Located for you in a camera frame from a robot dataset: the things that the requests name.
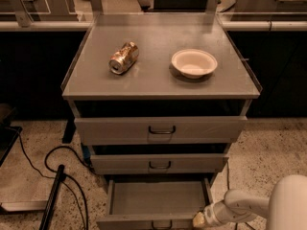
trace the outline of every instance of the floor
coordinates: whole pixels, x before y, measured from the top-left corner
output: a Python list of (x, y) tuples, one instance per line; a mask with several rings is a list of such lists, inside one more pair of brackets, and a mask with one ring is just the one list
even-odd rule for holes
[[(87, 0), (75, 0), (78, 10), (90, 13)], [(137, 12), (136, 0), (103, 0), (104, 9), (110, 12)], [(44, 175), (54, 176), (44, 166), (46, 154), (54, 147), (62, 145), (65, 129), (64, 121), (14, 121), (13, 126), (21, 126), (24, 149), (33, 165)], [(80, 137), (76, 132), (69, 144), (81, 156)], [(217, 176), (212, 194), (214, 201), (221, 200), (227, 190), (229, 173), (230, 188), (238, 188), (255, 196), (268, 197), (273, 185), (288, 174), (307, 175), (307, 118), (249, 119), (238, 141), (229, 150), (228, 166)], [(89, 214), (89, 229), (98, 229), (96, 219), (102, 218), (106, 208), (106, 193), (101, 177), (85, 168), (67, 149), (55, 151), (48, 165), (56, 169), (65, 166), (65, 172), (72, 175), (82, 185)], [(31, 168), (17, 141), (6, 161), (0, 167), (0, 202), (47, 200), (52, 179), (43, 178)], [(76, 185), (66, 178), (66, 184), (76, 193), (81, 208), (82, 197)], [(1, 230), (38, 229), (42, 213), (0, 216)], [(253, 229), (264, 230), (266, 221), (257, 218), (249, 223)], [(241, 223), (239, 230), (252, 229)], [(72, 193), (63, 185), (50, 229), (83, 229), (82, 217)], [(228, 224), (221, 230), (235, 229)]]

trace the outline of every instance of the gray cabinet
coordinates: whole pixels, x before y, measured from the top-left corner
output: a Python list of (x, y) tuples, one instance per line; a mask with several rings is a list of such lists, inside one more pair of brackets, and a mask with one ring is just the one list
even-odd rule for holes
[[(116, 76), (107, 63), (123, 40), (134, 41), (140, 55)], [(172, 54), (183, 48), (208, 51), (218, 69), (198, 80), (174, 73)], [(103, 15), (70, 73), (63, 97), (96, 173), (106, 179), (99, 227), (192, 229), (259, 96), (214, 17)]]

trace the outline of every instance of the speckled floor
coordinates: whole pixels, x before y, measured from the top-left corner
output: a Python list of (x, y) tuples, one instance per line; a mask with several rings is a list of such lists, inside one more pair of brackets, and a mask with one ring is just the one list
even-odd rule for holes
[[(34, 166), (45, 175), (53, 174), (45, 169), (44, 157), (53, 147), (61, 145), (64, 121), (14, 122), (22, 126), (22, 140)], [(69, 145), (81, 155), (80, 138), (75, 134)], [(238, 188), (256, 196), (270, 196), (273, 185), (288, 174), (307, 175), (307, 119), (251, 119), (238, 141), (229, 151), (230, 188)], [(83, 167), (68, 150), (57, 150), (48, 163), (52, 168), (65, 165), (65, 172), (74, 176), (82, 185), (89, 212), (89, 229), (98, 229), (96, 218), (104, 215), (106, 193), (99, 176)], [(34, 171), (22, 153), (17, 141), (0, 168), (0, 202), (47, 200), (52, 180), (42, 178)], [(227, 167), (212, 187), (215, 201), (226, 192)], [(69, 179), (69, 186), (82, 201), (77, 187)], [(38, 229), (42, 214), (0, 216), (0, 229)], [(265, 229), (265, 220), (257, 218), (250, 225), (256, 230)], [(55, 213), (50, 229), (82, 229), (82, 219), (76, 201), (70, 191), (60, 187)], [(234, 224), (216, 228), (234, 229)], [(238, 229), (250, 229), (239, 224)]]

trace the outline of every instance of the white bowl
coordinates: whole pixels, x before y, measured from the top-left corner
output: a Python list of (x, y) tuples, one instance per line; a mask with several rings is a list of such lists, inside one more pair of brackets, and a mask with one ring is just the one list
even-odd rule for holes
[(218, 66), (217, 60), (202, 50), (186, 49), (176, 52), (172, 64), (185, 77), (198, 79), (212, 73)]

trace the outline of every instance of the drawer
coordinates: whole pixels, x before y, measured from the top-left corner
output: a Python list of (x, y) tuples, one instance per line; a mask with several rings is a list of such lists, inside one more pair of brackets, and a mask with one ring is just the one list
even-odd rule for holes
[(203, 175), (188, 180), (115, 177), (109, 181), (106, 215), (97, 224), (104, 230), (193, 229), (194, 215), (211, 198)]
[(97, 174), (219, 173), (225, 154), (92, 155)]
[(85, 145), (235, 142), (246, 117), (77, 118)]

